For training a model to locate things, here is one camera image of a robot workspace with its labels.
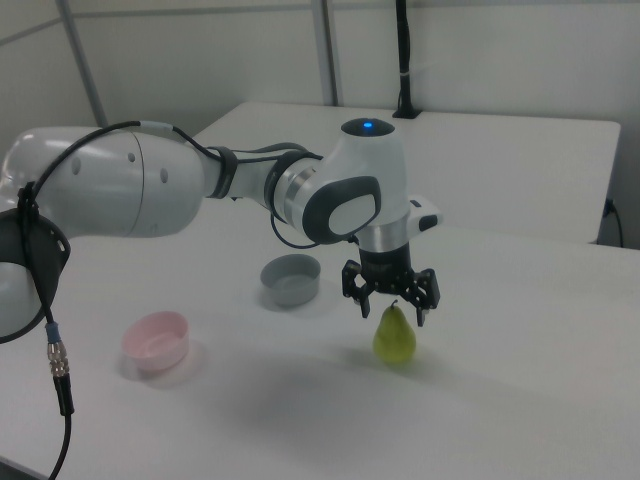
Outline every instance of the white wall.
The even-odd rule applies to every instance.
[[[0,156],[16,136],[95,125],[55,2],[0,1]]]
[[[610,196],[625,246],[640,248],[640,4],[589,3],[410,8],[414,103],[431,111],[621,123]],[[346,106],[395,106],[393,5],[334,1]],[[601,240],[618,244],[613,216]]]
[[[247,100],[323,104],[311,2],[74,1],[110,123],[195,134]]]

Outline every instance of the green pear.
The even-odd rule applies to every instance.
[[[385,363],[407,362],[416,351],[416,334],[396,302],[382,314],[373,337],[373,352]]]

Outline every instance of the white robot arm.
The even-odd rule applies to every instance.
[[[139,122],[143,128],[173,130]],[[42,128],[22,134],[7,153],[0,177],[0,343],[29,331],[50,304],[69,254],[67,238],[83,235],[156,237],[176,233],[195,217],[205,197],[251,198],[318,244],[359,245],[362,266],[343,270],[343,293],[369,313],[373,291],[401,295],[422,316],[438,303],[435,275],[415,273],[409,240],[440,221],[424,199],[407,195],[403,150],[394,127],[376,119],[342,126],[326,158],[295,144],[253,152],[204,149],[190,140],[104,132],[79,148],[91,128]],[[64,158],[51,170],[52,159]],[[50,176],[42,183],[47,169]],[[18,197],[35,184],[39,213],[29,233],[40,263],[39,298],[23,249]],[[357,287],[355,277],[365,284]]]

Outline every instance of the pink bowl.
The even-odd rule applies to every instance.
[[[122,350],[141,370],[169,368],[189,350],[189,324],[176,312],[152,313],[129,327]]]

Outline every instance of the white table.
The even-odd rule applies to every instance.
[[[377,117],[404,140],[409,191],[447,225],[577,243],[598,237],[620,125],[613,122],[245,103],[198,137],[232,148],[295,141],[328,155],[340,126]]]
[[[342,298],[355,247],[313,250],[319,296],[281,311],[258,275],[288,252],[242,200],[207,201],[172,237],[72,241],[54,303],[77,409],[61,479],[637,478],[638,252],[438,227],[412,252],[442,300],[396,369],[371,352],[391,297],[368,320]],[[163,309],[189,319],[191,351],[141,375],[120,339]],[[0,455],[48,473],[63,422],[43,329],[0,365]]]

